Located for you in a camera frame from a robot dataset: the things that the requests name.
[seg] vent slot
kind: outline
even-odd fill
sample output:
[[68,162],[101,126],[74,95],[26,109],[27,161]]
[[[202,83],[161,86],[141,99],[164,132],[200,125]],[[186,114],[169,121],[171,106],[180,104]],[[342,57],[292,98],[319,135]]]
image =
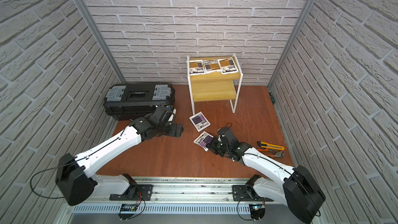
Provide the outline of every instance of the vent slot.
[[[118,214],[121,203],[82,203],[74,207],[73,213],[85,214]],[[141,212],[144,204],[137,208]],[[236,203],[233,204],[179,204],[179,203],[147,203],[143,214],[237,214]],[[240,214],[250,214],[249,204],[239,204]]]

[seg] yellow shelf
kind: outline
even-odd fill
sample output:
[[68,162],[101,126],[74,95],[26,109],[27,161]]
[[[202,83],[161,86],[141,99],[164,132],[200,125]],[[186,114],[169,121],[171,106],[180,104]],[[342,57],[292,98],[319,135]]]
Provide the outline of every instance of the yellow shelf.
[[193,102],[235,100],[236,91],[232,80],[217,82],[192,82]]
[[[229,58],[231,56],[225,56],[225,57],[205,57],[205,58],[189,58],[191,61],[193,60],[203,60],[203,61],[211,61],[211,60],[216,60],[216,59],[223,59],[223,58]],[[207,73],[204,75],[193,75],[190,76],[191,82],[214,82],[214,81],[219,81],[219,80],[239,80],[240,79],[240,73],[228,73],[226,75],[221,74],[221,72],[212,72],[212,73]]]

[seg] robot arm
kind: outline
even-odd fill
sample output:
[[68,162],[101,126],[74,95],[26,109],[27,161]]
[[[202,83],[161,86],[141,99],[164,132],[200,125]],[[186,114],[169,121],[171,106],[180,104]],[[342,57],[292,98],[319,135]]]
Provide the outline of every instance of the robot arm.
[[88,151],[74,157],[70,153],[60,158],[55,183],[70,206],[91,195],[121,195],[134,180],[127,174],[118,177],[97,176],[95,173],[113,158],[142,141],[156,136],[180,137],[182,124],[171,120],[174,112],[159,106],[153,113],[137,118],[121,132]]
[[253,176],[246,183],[246,193],[252,200],[260,197],[273,199],[289,207],[304,223],[311,223],[325,201],[325,195],[305,167],[294,168],[263,155],[248,143],[239,142],[229,127],[219,129],[218,135],[218,139],[214,138],[206,145],[208,149],[254,168],[273,181]]

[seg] white brick wall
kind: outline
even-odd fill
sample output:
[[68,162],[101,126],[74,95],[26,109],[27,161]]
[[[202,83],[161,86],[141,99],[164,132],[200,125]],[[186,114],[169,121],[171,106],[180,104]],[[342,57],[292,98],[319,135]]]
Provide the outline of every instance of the white brick wall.
[[[0,222],[52,223],[62,199],[33,173],[97,144],[117,82],[72,0],[0,0]],[[60,196],[55,171],[36,191]]]
[[267,60],[279,59],[305,0],[85,2],[113,55],[129,58],[116,59],[129,82],[185,84],[187,54],[236,52],[242,58],[244,84],[266,85],[269,76],[264,74],[271,74],[276,65]]
[[329,223],[398,220],[398,0],[316,0],[271,87]]

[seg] toolbox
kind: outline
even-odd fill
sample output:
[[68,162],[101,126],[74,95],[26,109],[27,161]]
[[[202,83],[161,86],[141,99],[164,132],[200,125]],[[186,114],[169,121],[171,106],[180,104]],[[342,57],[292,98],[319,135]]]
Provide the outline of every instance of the toolbox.
[[108,90],[103,106],[107,115],[126,121],[143,117],[159,105],[174,110],[175,94],[170,83],[118,84]]

